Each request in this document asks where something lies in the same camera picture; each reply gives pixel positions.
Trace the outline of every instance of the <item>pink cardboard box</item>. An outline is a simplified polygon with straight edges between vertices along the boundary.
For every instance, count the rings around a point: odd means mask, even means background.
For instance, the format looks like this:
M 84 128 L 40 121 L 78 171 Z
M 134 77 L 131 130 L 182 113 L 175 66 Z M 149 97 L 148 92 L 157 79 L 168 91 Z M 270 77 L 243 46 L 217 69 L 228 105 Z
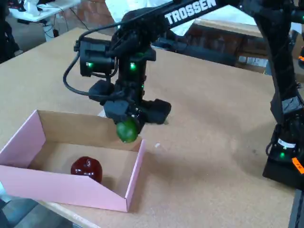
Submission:
M 144 152 L 141 138 L 122 143 L 110 119 L 38 110 L 1 150 L 0 181 L 11 196 L 128 211 Z M 101 163 L 101 184 L 70 174 L 82 156 Z

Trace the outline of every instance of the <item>green led light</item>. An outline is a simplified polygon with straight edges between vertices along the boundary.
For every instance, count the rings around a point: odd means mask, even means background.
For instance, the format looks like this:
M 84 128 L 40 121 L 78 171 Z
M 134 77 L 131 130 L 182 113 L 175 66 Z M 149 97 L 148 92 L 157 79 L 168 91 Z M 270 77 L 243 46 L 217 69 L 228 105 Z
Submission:
M 285 153 L 284 152 L 280 153 L 280 158 L 283 159 L 284 157 L 285 157 Z
M 136 65 L 135 65 L 135 63 L 130 63 L 130 69 L 131 69 L 131 70 L 136 70 Z
M 86 65 L 87 65 L 88 68 L 92 68 L 94 66 L 93 63 L 86 63 Z

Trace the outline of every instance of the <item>brick wall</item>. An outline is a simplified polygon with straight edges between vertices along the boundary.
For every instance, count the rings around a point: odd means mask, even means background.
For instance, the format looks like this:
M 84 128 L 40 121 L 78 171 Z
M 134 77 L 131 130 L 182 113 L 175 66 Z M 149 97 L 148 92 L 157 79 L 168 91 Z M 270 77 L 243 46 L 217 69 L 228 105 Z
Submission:
M 113 18 L 105 4 L 105 0 L 83 0 L 81 4 L 73 7 L 74 12 L 83 21 L 96 25 L 114 23 Z M 65 11 L 67 19 L 75 19 L 70 10 Z

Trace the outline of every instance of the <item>box flap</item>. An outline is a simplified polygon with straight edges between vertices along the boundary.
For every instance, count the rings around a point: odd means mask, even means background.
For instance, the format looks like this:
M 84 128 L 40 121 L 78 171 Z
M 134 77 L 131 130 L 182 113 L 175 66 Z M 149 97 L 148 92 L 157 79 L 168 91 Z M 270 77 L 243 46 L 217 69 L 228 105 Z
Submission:
M 0 181 L 11 196 L 127 211 L 124 198 L 86 176 L 0 165 Z
M 139 174 L 139 170 L 141 168 L 142 165 L 142 161 L 143 161 L 143 156 L 144 153 L 146 151 L 146 143 L 145 140 L 142 140 L 136 161 L 135 161 L 135 165 L 134 165 L 134 169 L 130 178 L 130 183 L 128 185 L 128 189 L 127 192 L 125 194 L 125 198 L 127 200 L 127 208 L 130 208 L 130 204 L 131 204 L 131 200 L 132 200 L 132 196 L 134 193 L 134 189 L 136 186 L 136 182 L 137 182 L 137 178 L 138 178 L 138 174 Z
M 38 111 L 47 141 L 138 151 L 141 138 L 123 143 L 111 119 L 94 115 Z
M 25 121 L 0 152 L 0 164 L 29 166 L 46 141 L 37 111 Z

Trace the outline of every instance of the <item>orange label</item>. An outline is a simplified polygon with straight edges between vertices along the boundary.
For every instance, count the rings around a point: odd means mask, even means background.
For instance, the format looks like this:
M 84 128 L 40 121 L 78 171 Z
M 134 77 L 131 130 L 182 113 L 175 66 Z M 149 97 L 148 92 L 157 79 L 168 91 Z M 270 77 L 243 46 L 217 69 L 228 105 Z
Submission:
M 297 158 L 293 158 L 293 164 L 301 174 L 304 174 L 304 167 L 301 165 Z

